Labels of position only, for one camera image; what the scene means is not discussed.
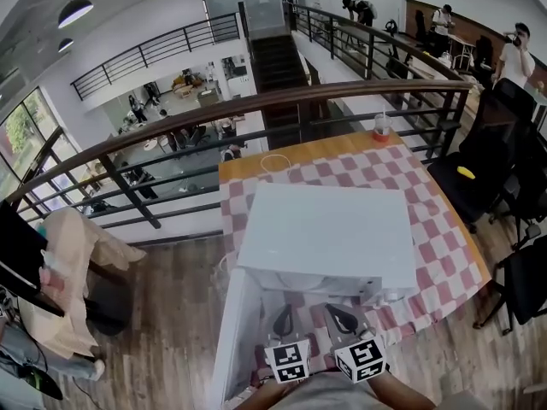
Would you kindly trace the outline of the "black metal railing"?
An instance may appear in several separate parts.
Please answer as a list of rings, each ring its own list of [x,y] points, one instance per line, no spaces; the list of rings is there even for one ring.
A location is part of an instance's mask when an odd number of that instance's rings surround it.
[[[101,89],[168,58],[239,39],[234,13],[202,20],[158,35],[121,52],[71,82],[80,101]]]
[[[364,26],[322,9],[296,3],[285,6],[293,31],[365,79],[462,80],[449,66],[393,32]]]

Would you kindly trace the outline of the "black office chair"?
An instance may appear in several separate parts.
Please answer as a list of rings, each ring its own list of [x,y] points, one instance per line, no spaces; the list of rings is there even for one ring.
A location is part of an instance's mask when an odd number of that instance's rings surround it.
[[[547,219],[547,148],[534,125],[518,140],[507,185],[507,204],[517,236],[512,250],[516,251],[541,232],[537,223]]]
[[[480,96],[478,112],[458,150],[433,162],[427,171],[471,233],[492,207],[515,165],[518,140],[526,135],[534,110],[532,96],[508,79]],[[475,180],[457,173],[463,166]]]
[[[473,323],[474,329],[485,327],[503,306],[507,308],[509,322],[502,331],[504,336],[514,329],[514,320],[524,325],[547,314],[547,235],[508,255],[495,269],[503,270],[503,283],[492,278],[490,286],[500,298],[482,322]]]

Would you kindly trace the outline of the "dark staircase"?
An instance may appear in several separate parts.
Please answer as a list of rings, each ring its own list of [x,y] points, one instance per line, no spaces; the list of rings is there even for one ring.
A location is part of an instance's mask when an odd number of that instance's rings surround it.
[[[268,94],[309,85],[297,47],[290,35],[253,39],[253,72],[257,92]],[[281,132],[286,126],[302,125],[311,120],[313,107],[309,102],[292,105],[273,103],[262,109],[264,126],[270,132],[267,137],[270,149],[279,149],[307,140],[307,132],[299,129]]]

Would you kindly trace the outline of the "group of people downstairs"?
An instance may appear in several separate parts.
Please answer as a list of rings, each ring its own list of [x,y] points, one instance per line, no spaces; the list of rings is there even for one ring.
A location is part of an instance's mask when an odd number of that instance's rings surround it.
[[[121,156],[118,167],[136,165],[157,156],[170,155],[185,149],[194,149],[231,138],[236,135],[235,118],[216,120],[202,125],[184,126],[177,131],[151,139],[145,143],[132,146]],[[206,167],[216,166],[223,158],[223,147],[203,150],[190,155],[177,157],[144,167],[135,167],[122,174],[131,186],[161,180],[161,184],[142,187],[137,194],[144,200],[166,197],[176,192],[190,193],[218,185],[218,173],[203,173],[200,175],[177,179],[167,183],[165,180],[173,176],[192,173]]]

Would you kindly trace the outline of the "red white checkered tablecloth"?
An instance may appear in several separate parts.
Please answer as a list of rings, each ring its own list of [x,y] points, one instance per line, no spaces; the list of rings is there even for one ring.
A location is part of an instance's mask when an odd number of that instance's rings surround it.
[[[314,371],[330,347],[323,302],[362,310],[388,345],[439,322],[487,281],[456,211],[398,137],[326,138],[222,163],[230,280],[213,382],[265,366],[269,316],[292,305]]]

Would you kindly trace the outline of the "person's grey shirt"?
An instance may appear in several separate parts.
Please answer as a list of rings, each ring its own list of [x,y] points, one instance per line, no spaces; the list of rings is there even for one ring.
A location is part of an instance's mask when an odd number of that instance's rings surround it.
[[[353,384],[342,372],[303,381],[269,410],[390,410],[368,384]]]

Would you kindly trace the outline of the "wooden table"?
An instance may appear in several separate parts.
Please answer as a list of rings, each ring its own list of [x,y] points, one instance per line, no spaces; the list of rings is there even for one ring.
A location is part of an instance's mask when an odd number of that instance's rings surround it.
[[[491,279],[478,247],[441,191],[403,140],[371,132],[301,143],[223,162],[221,214],[227,252],[240,248],[259,181],[402,190],[409,205],[421,290],[480,289]]]

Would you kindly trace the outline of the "person's left forearm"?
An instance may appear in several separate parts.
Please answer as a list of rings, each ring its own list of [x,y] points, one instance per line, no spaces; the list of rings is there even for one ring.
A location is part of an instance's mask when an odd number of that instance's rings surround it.
[[[297,383],[278,384],[275,379],[267,380],[235,410],[268,410],[288,395]]]

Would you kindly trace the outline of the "black monitor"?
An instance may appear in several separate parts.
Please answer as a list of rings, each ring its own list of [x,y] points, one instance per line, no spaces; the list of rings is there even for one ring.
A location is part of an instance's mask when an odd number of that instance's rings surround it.
[[[47,240],[23,220],[6,200],[0,201],[0,285],[4,289],[63,317],[61,308],[42,292]]]

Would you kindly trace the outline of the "beige cloth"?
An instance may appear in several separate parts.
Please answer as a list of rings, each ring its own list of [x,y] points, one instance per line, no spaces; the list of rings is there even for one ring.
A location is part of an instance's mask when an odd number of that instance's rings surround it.
[[[59,330],[44,346],[64,359],[91,355],[97,341],[86,324],[85,291],[89,264],[112,265],[126,271],[145,252],[113,236],[73,208],[62,208],[48,215],[41,225],[48,241],[46,257],[51,258],[52,277],[62,281],[62,289],[46,287],[44,293],[64,312]]]

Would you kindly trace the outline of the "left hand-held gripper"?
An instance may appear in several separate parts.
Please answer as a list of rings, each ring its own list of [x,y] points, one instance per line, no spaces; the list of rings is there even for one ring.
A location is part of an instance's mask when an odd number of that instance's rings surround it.
[[[292,305],[285,304],[274,316],[272,331],[277,337],[288,337],[294,330]],[[264,349],[265,358],[278,384],[304,380],[310,374],[310,340],[304,337]]]

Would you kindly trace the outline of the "person's right forearm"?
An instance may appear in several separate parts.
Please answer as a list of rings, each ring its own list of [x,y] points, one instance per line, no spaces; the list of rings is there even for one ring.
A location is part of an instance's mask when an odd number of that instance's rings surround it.
[[[428,397],[410,388],[390,372],[372,377],[368,380],[378,400],[392,410],[435,410],[436,404]]]

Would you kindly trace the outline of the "large glass window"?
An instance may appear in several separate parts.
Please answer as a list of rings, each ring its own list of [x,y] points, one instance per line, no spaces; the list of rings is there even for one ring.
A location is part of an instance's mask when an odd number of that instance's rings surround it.
[[[39,152],[58,128],[39,88],[0,119],[0,200],[21,186]]]

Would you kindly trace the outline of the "white microwave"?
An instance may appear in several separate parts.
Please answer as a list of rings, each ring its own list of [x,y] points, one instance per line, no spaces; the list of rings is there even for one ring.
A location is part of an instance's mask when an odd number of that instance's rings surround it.
[[[318,368],[327,333],[318,307],[402,300],[417,286],[409,211],[400,190],[260,181],[229,254],[209,410],[250,384],[267,322],[292,305]]]

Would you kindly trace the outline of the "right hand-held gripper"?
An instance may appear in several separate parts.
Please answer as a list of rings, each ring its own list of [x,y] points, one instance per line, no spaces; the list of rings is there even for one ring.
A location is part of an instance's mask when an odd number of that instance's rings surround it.
[[[373,336],[373,328],[361,310],[344,304],[326,303],[323,315],[333,345],[353,342],[333,352],[336,367],[353,384],[385,372],[384,341],[379,335]]]

